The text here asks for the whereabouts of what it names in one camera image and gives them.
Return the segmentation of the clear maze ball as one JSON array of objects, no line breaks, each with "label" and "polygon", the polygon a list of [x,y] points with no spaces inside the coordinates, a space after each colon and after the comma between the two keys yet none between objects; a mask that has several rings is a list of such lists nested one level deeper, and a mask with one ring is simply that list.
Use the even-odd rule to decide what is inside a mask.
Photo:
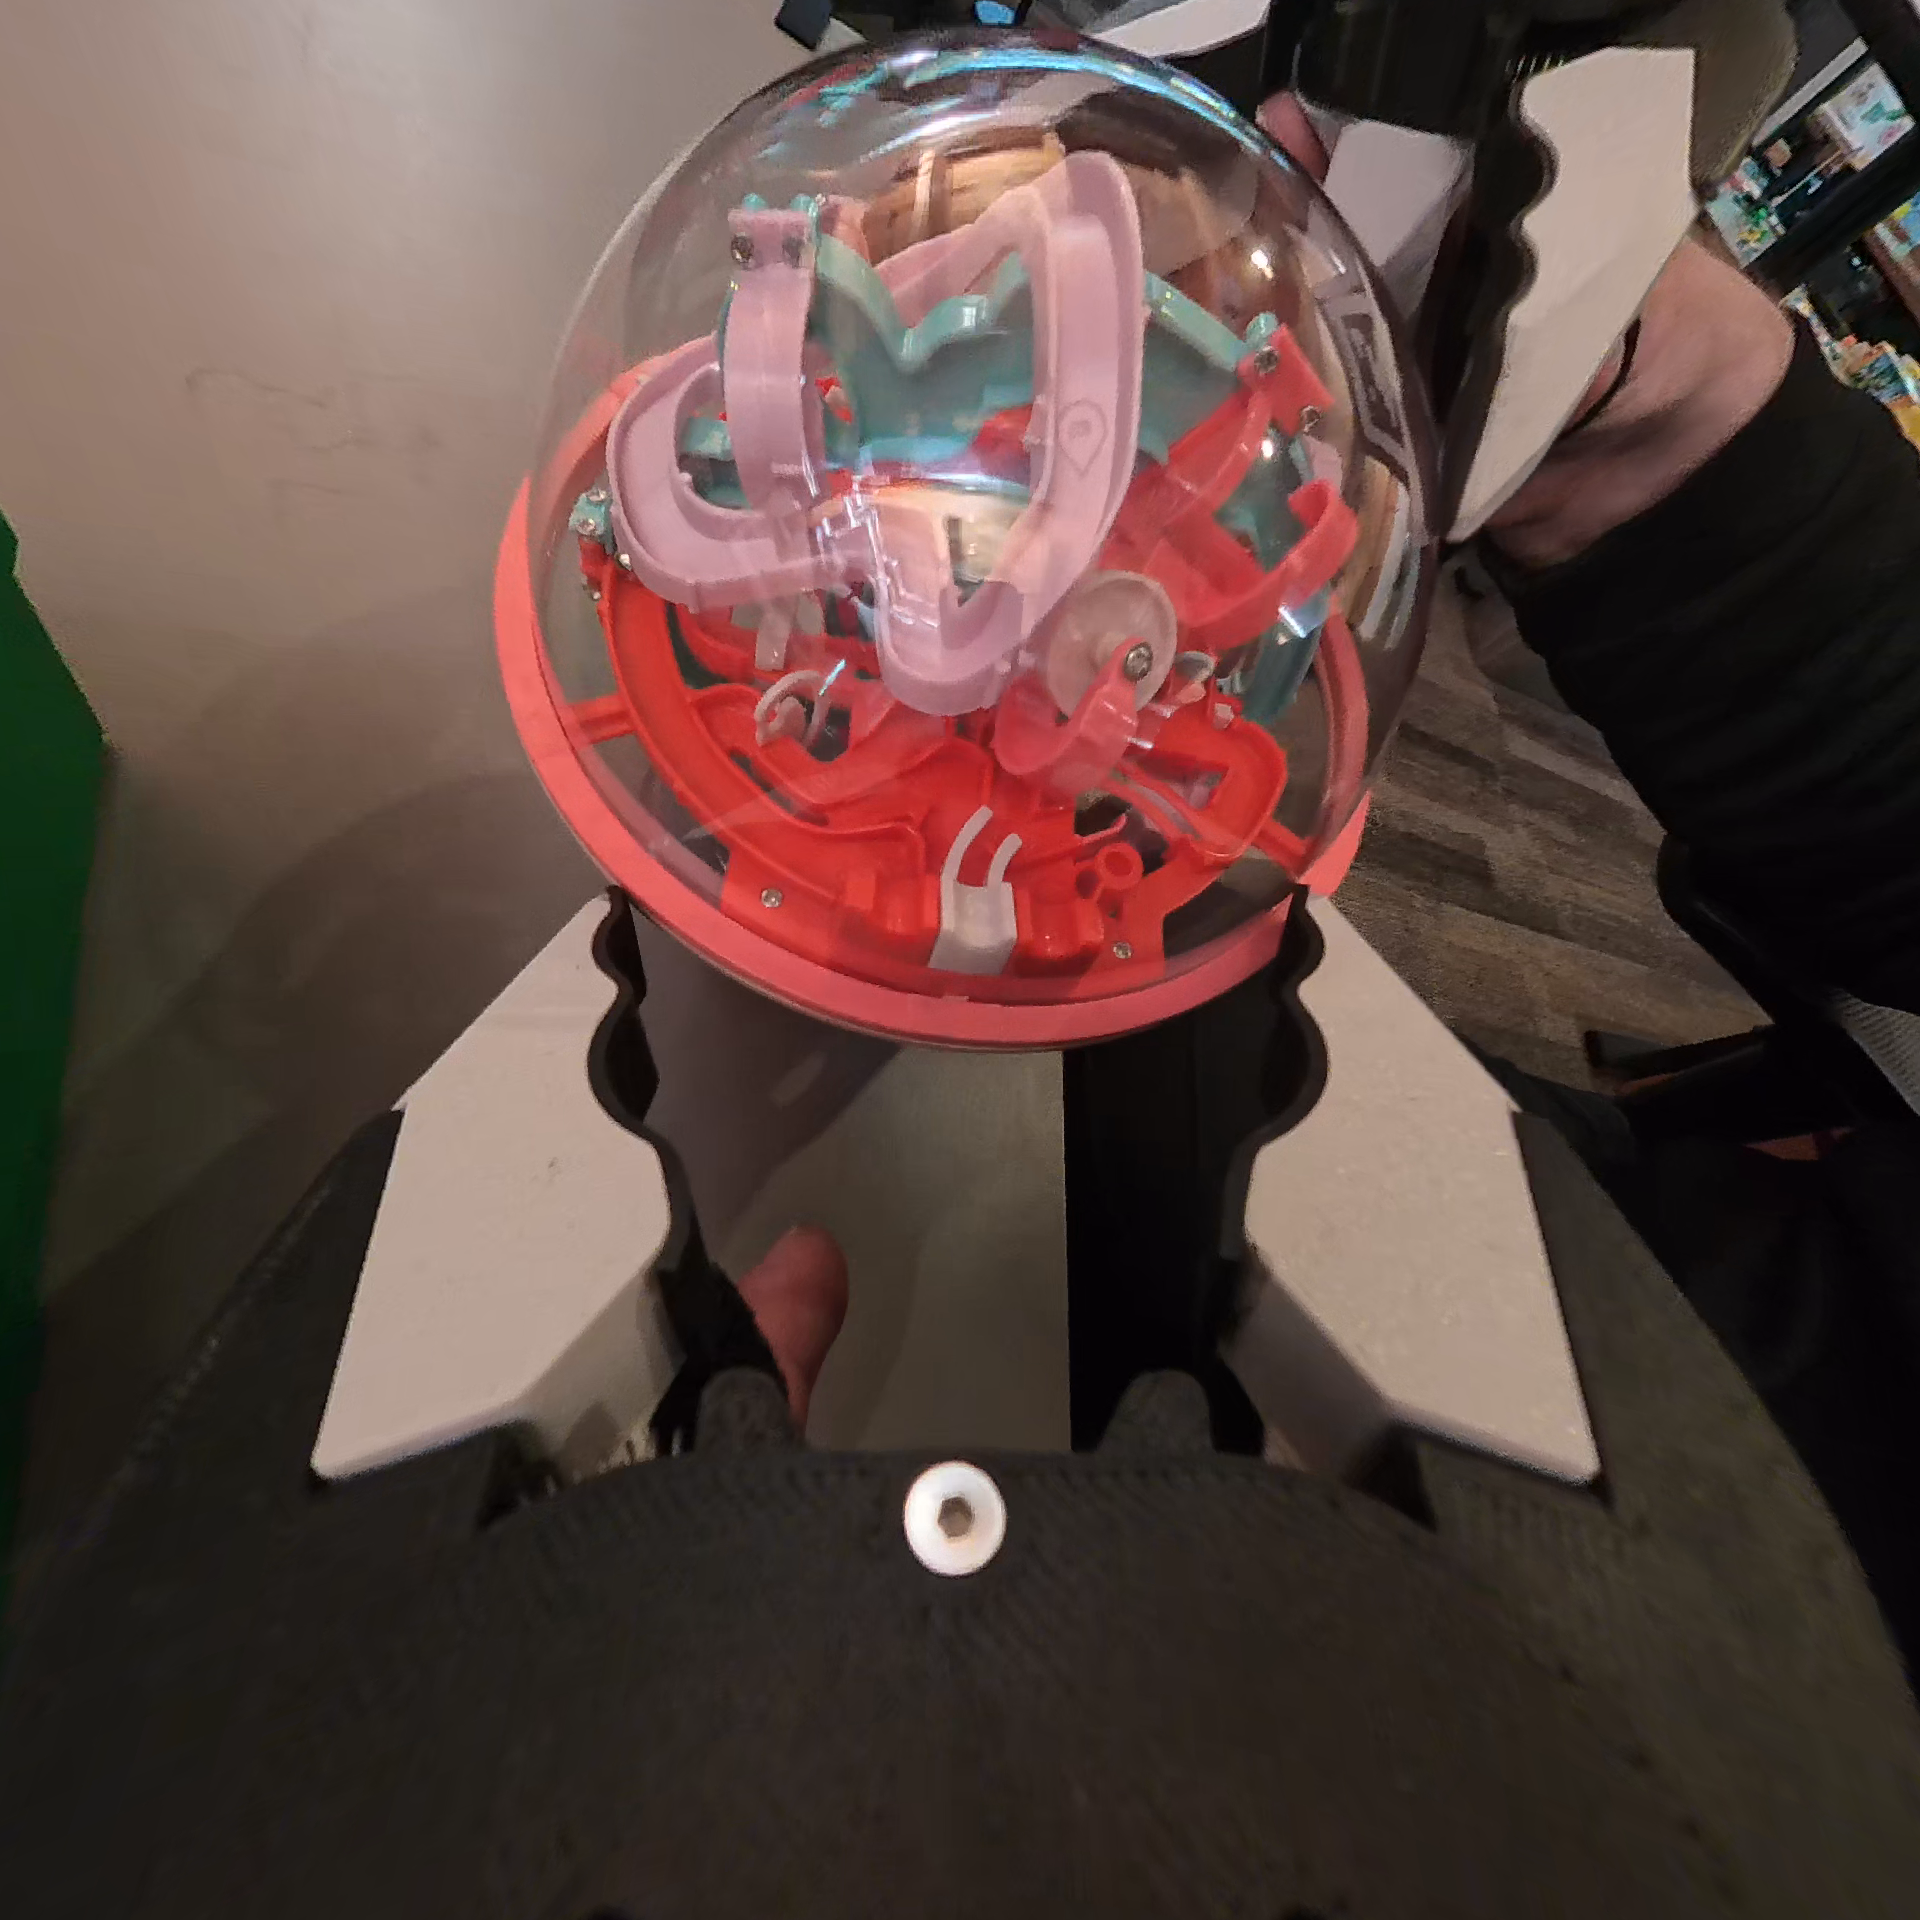
[{"label": "clear maze ball", "polygon": [[884,1041],[1115,1041],[1335,891],[1421,659],[1436,422],[1322,177],[1066,24],[852,44],[633,202],[495,576],[538,791]]}]

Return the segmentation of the person's left hand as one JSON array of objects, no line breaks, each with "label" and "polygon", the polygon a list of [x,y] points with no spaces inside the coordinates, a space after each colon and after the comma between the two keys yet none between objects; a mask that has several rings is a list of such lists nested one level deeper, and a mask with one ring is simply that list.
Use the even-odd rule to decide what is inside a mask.
[{"label": "person's left hand", "polygon": [[849,1258],[840,1239],[814,1222],[785,1227],[767,1253],[743,1271],[737,1294],[767,1344],[788,1417],[804,1429],[814,1384],[849,1317]]}]

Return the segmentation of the green plastic bin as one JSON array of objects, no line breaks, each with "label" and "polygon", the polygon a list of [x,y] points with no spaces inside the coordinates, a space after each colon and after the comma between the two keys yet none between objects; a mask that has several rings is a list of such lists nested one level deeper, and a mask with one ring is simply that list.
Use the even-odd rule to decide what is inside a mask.
[{"label": "green plastic bin", "polygon": [[0,529],[0,1539],[12,1546],[43,1363],[43,1239],[84,949],[106,732]]}]

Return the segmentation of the shelf with colourful boxes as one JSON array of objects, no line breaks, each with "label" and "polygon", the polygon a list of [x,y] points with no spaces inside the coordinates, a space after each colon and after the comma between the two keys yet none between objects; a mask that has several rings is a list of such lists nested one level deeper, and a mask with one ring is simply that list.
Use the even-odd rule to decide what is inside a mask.
[{"label": "shelf with colourful boxes", "polygon": [[1900,85],[1851,50],[1755,134],[1705,202],[1828,373],[1920,441],[1920,134]]}]

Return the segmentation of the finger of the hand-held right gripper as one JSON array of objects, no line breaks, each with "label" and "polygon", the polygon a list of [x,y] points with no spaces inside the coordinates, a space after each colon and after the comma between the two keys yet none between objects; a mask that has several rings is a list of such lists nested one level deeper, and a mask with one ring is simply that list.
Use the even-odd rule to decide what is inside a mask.
[{"label": "finger of the hand-held right gripper", "polygon": [[1418,307],[1474,188],[1474,138],[1322,109],[1322,147],[1322,249],[1353,268],[1380,307]]},{"label": "finger of the hand-held right gripper", "polygon": [[1484,69],[1431,114],[1459,161],[1426,277],[1436,537],[1479,531],[1574,422],[1694,224],[1695,50]]}]

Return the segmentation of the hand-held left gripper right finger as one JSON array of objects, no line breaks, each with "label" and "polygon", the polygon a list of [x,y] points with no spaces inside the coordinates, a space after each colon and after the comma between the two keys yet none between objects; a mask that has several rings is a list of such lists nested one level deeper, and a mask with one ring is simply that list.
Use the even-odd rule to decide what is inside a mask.
[{"label": "hand-held left gripper right finger", "polygon": [[1358,1480],[1408,1429],[1591,1486],[1513,1102],[1329,900],[1305,914],[1324,1087],[1255,1155],[1226,1344],[1266,1455]]}]

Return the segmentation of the person's right hand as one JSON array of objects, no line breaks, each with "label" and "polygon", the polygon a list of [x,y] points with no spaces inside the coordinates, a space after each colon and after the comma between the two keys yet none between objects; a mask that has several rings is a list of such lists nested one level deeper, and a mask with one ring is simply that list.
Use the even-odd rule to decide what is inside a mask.
[{"label": "person's right hand", "polygon": [[1688,232],[1479,537],[1522,568],[1574,561],[1708,463],[1781,388],[1789,360],[1789,313]]}]

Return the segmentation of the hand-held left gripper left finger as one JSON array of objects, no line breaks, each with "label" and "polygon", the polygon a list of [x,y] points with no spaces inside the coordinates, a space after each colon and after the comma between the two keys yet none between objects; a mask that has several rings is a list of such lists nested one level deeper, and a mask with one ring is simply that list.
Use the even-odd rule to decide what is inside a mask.
[{"label": "hand-held left gripper left finger", "polygon": [[560,1480],[652,1446],[683,1361],[664,1274],[697,1216],[651,1133],[641,997],[639,921],[607,891],[401,1099],[315,1477],[477,1433],[517,1440]]}]

